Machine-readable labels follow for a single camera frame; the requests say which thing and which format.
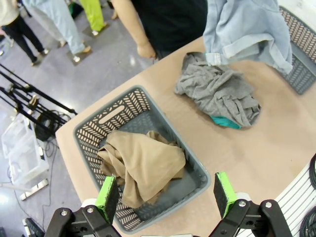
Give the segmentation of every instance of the tan fabric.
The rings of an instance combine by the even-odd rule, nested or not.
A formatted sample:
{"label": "tan fabric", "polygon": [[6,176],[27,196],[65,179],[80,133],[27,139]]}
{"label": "tan fabric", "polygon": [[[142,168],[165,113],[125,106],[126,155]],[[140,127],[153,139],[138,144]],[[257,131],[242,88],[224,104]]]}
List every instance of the tan fabric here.
{"label": "tan fabric", "polygon": [[125,183],[122,203],[138,208],[153,204],[173,178],[182,178],[185,156],[174,143],[153,131],[147,135],[113,131],[98,156],[101,171]]}
{"label": "tan fabric", "polygon": [[19,15],[15,0],[0,0],[0,26],[12,23]]}

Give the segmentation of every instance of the green gripper pad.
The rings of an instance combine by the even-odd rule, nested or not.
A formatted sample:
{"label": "green gripper pad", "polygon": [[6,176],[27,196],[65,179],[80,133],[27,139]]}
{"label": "green gripper pad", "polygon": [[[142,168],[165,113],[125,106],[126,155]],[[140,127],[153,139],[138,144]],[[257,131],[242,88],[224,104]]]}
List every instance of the green gripper pad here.
{"label": "green gripper pad", "polygon": [[115,177],[108,176],[105,178],[95,206],[100,210],[105,220],[113,223],[114,215],[119,201],[119,187]]}
{"label": "green gripper pad", "polygon": [[225,172],[217,172],[215,174],[214,195],[223,219],[237,200],[237,196]]}

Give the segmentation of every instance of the teal cloth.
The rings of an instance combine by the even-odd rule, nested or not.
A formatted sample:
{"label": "teal cloth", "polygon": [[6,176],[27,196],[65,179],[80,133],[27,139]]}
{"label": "teal cloth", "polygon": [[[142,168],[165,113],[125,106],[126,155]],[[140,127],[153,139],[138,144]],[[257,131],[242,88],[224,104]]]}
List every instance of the teal cloth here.
{"label": "teal cloth", "polygon": [[220,126],[223,126],[223,127],[230,127],[230,128],[233,128],[233,129],[240,129],[241,127],[234,123],[233,121],[230,121],[228,118],[226,117],[216,117],[216,116],[210,116],[214,123],[220,125]]}

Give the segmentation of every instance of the gray plastic basket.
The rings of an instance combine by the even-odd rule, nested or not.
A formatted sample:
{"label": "gray plastic basket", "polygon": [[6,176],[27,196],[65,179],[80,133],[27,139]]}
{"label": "gray plastic basket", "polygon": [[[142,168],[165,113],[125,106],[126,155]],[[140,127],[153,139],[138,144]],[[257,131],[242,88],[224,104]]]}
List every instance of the gray plastic basket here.
{"label": "gray plastic basket", "polygon": [[316,34],[284,7],[280,11],[289,27],[293,52],[293,69],[282,76],[301,95],[316,81]]}
{"label": "gray plastic basket", "polygon": [[105,143],[107,135],[115,129],[143,134],[149,130],[157,131],[168,141],[176,141],[186,158],[184,177],[171,181],[168,190],[159,196],[154,205],[145,204],[138,209],[123,205],[123,187],[120,187],[115,220],[124,233],[133,234],[152,225],[209,187],[210,176],[206,169],[181,140],[144,88],[136,86],[90,115],[75,129],[77,145],[97,188],[102,187],[105,179],[99,169],[101,160],[97,157],[97,152]]}

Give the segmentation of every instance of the table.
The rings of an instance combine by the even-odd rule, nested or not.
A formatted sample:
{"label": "table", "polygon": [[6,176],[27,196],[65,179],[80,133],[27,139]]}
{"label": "table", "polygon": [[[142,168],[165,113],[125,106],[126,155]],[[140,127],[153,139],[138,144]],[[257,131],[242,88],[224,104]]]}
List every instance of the table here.
{"label": "table", "polygon": [[[225,171],[234,190],[248,193],[255,203],[276,198],[313,157],[316,119],[307,108],[313,102],[302,100],[274,69],[263,63],[243,61],[232,65],[255,88],[254,97],[262,106],[258,122],[249,129],[216,126],[197,110],[193,101],[175,95],[173,88],[181,74],[183,58],[192,51],[204,51],[202,38],[136,75],[57,131],[64,162],[81,201],[96,198],[98,190],[80,157],[74,128],[134,85],[142,85],[149,92],[212,178],[215,172]],[[192,233],[204,237],[219,220],[212,182],[206,192],[180,210],[131,236]]]}

